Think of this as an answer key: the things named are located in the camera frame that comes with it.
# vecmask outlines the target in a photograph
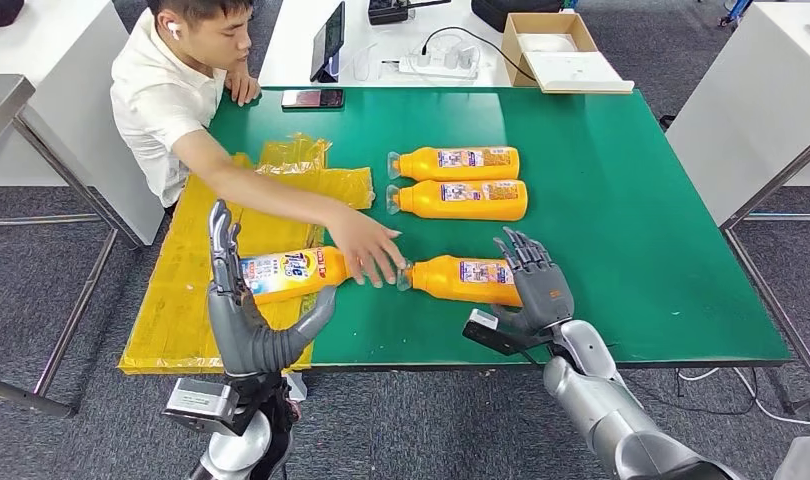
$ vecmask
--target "yellow plastic bag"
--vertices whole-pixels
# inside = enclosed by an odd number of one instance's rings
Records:
[[[369,168],[325,169],[330,144],[296,134],[289,142],[267,142],[257,172],[296,188],[337,198],[353,208],[369,208],[374,198]],[[251,167],[245,154],[235,165]],[[190,175],[152,272],[149,287],[119,362],[127,374],[220,373],[222,361],[207,314],[211,276],[208,216],[216,195]],[[265,215],[229,204],[240,222],[241,256],[283,252],[322,244],[318,226]],[[276,329],[289,328],[313,306],[308,295],[260,306]],[[310,366],[309,346],[294,368]]]

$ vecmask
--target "robotic arm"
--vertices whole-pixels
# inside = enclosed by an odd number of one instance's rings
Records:
[[[511,248],[501,239],[495,242],[514,274],[523,309],[514,313],[494,306],[493,322],[482,320],[489,315],[479,312],[482,319],[471,317],[465,336],[506,354],[546,345],[553,355],[543,371],[546,390],[614,478],[743,480],[655,425],[626,387],[599,332],[573,319],[567,281],[543,245],[504,230]]]
[[[208,316],[228,384],[176,382],[163,414],[196,432],[211,433],[190,480],[268,480],[284,468],[299,407],[288,400],[281,371],[292,365],[334,313],[333,287],[287,330],[273,330],[243,280],[231,213],[217,200],[209,218],[213,280]]]

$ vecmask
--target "man's hand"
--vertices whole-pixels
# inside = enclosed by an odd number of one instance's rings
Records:
[[[364,284],[366,273],[374,287],[381,287],[382,281],[376,265],[381,269],[387,283],[396,283],[396,272],[390,261],[393,260],[398,268],[405,268],[406,263],[392,240],[400,232],[385,228],[346,205],[335,208],[325,227],[346,257],[346,268],[359,285]]]
[[[241,107],[256,99],[261,94],[258,79],[249,75],[245,68],[228,72],[225,76],[225,88],[231,90],[231,101]]]

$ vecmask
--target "gray robot hand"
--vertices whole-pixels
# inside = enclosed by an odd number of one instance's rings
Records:
[[[290,366],[334,314],[334,287],[317,295],[314,308],[287,330],[273,330],[258,311],[243,280],[231,212],[217,200],[209,218],[211,266],[208,315],[227,374],[244,376],[280,372]]]
[[[500,238],[493,241],[502,251],[514,275],[514,285],[523,309],[512,312],[499,305],[493,311],[499,320],[526,335],[546,332],[552,326],[573,318],[573,294],[561,268],[552,261],[540,242],[522,232],[503,227],[511,248]]]

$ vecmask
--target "earbud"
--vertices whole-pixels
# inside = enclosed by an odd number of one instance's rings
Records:
[[[178,38],[178,24],[175,22],[167,23],[167,28],[169,29],[170,33],[172,33],[172,38],[176,40],[181,40]]]

